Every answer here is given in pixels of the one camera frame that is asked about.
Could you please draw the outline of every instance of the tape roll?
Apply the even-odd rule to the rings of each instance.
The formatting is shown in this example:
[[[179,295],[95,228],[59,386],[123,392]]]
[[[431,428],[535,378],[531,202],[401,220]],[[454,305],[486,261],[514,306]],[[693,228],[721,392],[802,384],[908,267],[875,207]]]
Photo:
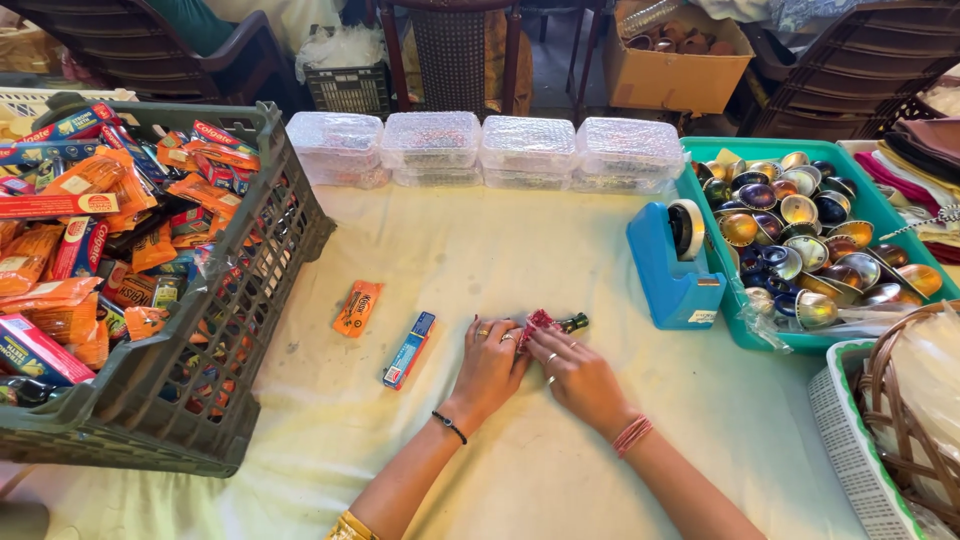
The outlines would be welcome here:
[[[672,216],[676,215],[680,223],[671,223],[671,227],[679,226],[680,235],[674,234],[675,243],[678,238],[682,238],[677,247],[677,260],[693,260],[700,253],[700,248],[704,246],[704,215],[696,203],[689,199],[677,199],[670,203],[667,212]]]

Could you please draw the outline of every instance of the hand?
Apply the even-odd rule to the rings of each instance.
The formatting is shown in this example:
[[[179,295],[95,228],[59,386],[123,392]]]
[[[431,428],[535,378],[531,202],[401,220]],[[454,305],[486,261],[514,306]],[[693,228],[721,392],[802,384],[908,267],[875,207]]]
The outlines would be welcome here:
[[[516,341],[523,329],[511,320],[474,318],[464,337],[464,361],[450,397],[437,408],[470,437],[491,414],[516,393],[531,358],[514,362]],[[509,334],[513,339],[502,339]]]
[[[527,341],[527,349],[548,378],[557,378],[550,391],[560,405],[612,443],[640,412],[623,397],[610,364],[583,343],[571,348],[573,342],[559,330],[538,329]]]

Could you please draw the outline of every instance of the blue tape dispenser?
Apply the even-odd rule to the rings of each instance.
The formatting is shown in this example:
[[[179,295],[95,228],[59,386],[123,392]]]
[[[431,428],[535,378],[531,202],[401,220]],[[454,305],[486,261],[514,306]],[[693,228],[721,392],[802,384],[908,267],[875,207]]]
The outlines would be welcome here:
[[[704,234],[703,214],[689,199],[648,203],[627,225],[650,316],[661,330],[713,326],[727,279],[709,272]]]

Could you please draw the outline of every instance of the teal plastic tray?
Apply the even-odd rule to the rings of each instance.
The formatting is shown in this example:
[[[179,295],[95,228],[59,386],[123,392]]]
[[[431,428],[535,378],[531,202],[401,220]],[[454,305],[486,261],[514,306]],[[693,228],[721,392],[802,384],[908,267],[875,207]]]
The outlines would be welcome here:
[[[802,150],[811,160],[827,160],[836,166],[837,174],[851,178],[857,185],[856,200],[853,201],[853,215],[857,219],[864,219],[874,224],[874,242],[877,238],[891,233],[906,225],[897,212],[887,203],[886,199],[874,186],[860,165],[836,144],[816,140],[800,140],[789,138],[732,138],[732,137],[700,137],[687,136],[680,139],[685,150],[696,161],[708,161],[717,157],[720,150],[726,148],[744,160],[780,159],[790,152]],[[724,291],[720,310],[727,320],[727,327],[733,336],[733,341],[744,349],[772,351],[773,346],[755,334],[747,331],[743,320],[737,318],[737,313],[747,302],[747,295],[734,292],[730,285],[736,277],[738,263],[733,261],[726,249],[715,249],[715,245],[723,247],[723,237],[717,228],[716,221],[710,218],[712,212],[704,197],[703,190],[697,182],[693,168],[688,163],[683,175],[677,180],[677,190],[680,196],[697,202],[704,213],[707,224],[707,264],[711,272],[723,272],[727,276],[727,289]],[[918,262],[936,268],[944,277],[944,286],[930,298],[930,302],[939,302],[944,299],[960,298],[960,288],[943,271],[940,263],[926,249],[917,235],[913,232],[899,234],[889,240],[906,250],[910,262]],[[801,333],[779,333],[778,336],[796,353],[822,355],[831,345],[849,338],[823,337],[819,335],[804,335]]]

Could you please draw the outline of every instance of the yellow sleeve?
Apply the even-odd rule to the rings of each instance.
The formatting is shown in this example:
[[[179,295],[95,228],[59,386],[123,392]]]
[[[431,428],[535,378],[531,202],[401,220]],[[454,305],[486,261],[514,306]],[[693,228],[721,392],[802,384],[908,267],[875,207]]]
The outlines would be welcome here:
[[[379,540],[379,537],[347,510],[337,519],[337,525],[326,534],[324,540]]]

